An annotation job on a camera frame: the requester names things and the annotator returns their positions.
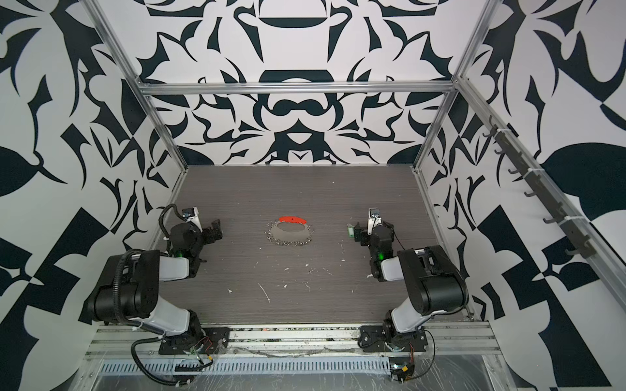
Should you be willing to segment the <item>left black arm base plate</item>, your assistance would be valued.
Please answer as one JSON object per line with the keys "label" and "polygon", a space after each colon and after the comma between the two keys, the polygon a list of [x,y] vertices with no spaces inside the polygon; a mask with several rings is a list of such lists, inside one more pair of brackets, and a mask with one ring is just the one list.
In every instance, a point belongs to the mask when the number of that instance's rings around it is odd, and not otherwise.
{"label": "left black arm base plate", "polygon": [[229,327],[204,327],[202,332],[186,332],[166,337],[158,350],[160,355],[190,354],[192,350],[200,355],[213,355],[228,347],[231,329]]}

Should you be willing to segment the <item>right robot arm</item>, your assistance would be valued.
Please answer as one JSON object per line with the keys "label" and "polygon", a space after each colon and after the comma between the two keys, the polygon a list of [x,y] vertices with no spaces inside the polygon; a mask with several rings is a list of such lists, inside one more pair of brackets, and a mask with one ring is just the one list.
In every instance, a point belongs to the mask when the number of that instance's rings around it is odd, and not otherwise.
{"label": "right robot arm", "polygon": [[348,227],[348,234],[368,249],[373,278],[405,285],[407,298],[383,321],[383,335],[389,344],[414,337],[436,316],[456,314],[466,308],[466,282],[442,246],[395,252],[395,228],[385,221],[367,227],[357,223]]}

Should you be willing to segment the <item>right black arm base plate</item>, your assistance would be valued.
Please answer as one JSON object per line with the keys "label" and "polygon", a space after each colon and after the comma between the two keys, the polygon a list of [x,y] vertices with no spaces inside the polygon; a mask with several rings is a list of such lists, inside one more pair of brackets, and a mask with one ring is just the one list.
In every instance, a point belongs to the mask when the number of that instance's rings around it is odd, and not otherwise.
{"label": "right black arm base plate", "polygon": [[388,327],[361,326],[357,345],[365,353],[422,353],[428,342],[423,330],[398,334]]}

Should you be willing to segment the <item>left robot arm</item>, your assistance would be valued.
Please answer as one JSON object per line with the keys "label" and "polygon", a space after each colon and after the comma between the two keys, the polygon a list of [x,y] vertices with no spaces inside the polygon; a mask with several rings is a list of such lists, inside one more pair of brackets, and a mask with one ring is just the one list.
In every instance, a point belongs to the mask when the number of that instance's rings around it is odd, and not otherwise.
{"label": "left robot arm", "polygon": [[107,260],[86,299],[89,321],[137,327],[162,336],[169,345],[190,345],[205,333],[194,311],[179,308],[160,294],[164,282],[197,276],[201,251],[223,238],[221,221],[200,228],[193,221],[174,226],[168,251],[132,249]]}

